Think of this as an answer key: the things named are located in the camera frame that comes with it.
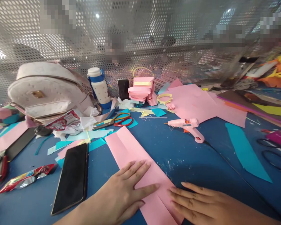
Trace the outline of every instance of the pink glue gun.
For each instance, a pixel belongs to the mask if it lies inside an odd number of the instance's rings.
[[[168,124],[172,127],[181,127],[184,129],[184,133],[191,133],[195,137],[195,141],[197,143],[203,143],[205,138],[203,135],[197,130],[196,127],[199,126],[198,119],[178,119],[178,120],[171,120],[165,124]]]

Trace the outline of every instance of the water bottle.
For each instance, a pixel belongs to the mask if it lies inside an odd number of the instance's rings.
[[[93,67],[87,70],[87,78],[94,90],[95,97],[98,99],[103,109],[111,107],[111,100],[107,88],[107,83],[104,80],[104,74],[98,67]]]

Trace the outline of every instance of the table surface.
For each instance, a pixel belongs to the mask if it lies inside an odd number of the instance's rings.
[[[271,93],[281,99],[281,93]],[[165,122],[178,119],[175,114],[167,113],[167,119],[141,119],[141,113],[133,112],[132,117],[138,125],[129,129],[137,141],[148,152],[163,172],[177,186],[180,182],[191,182],[203,187],[224,192],[254,209],[277,218],[275,212],[240,178],[240,176],[205,144],[198,144],[190,134],[182,129],[172,129]],[[260,130],[280,129],[279,127],[255,116],[246,120],[243,129],[257,157],[271,177],[273,183],[259,179],[246,172],[230,141],[225,121],[216,117],[200,124],[198,130],[205,139],[216,148],[240,174],[281,214],[281,172],[268,164],[261,155],[265,147],[260,146],[257,138],[265,136]],[[57,153],[47,156],[47,149],[54,146],[59,138],[51,137],[42,145],[39,154],[34,155],[44,137],[33,139],[25,149],[9,164],[7,180],[42,165],[55,163]],[[89,154],[87,197],[93,195],[115,172],[119,170],[108,145],[103,145]],[[51,216],[61,168],[30,186],[0,194],[0,224],[53,224],[69,213],[73,208],[56,216]],[[146,224],[138,211],[125,224]]]

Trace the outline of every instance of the perforated metal screen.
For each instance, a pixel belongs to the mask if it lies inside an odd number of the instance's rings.
[[[132,84],[138,66],[154,72],[156,90],[176,78],[218,81],[230,62],[256,49],[260,18],[273,12],[281,1],[0,0],[0,104],[19,66],[36,61],[60,59],[83,76],[103,68],[113,96],[117,80]]]

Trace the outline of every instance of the backpack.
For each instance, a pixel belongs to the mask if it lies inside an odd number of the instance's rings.
[[[52,62],[21,65],[8,96],[13,101],[11,105],[45,125],[75,108],[90,116],[87,109],[95,107],[93,101],[96,104],[86,78]]]

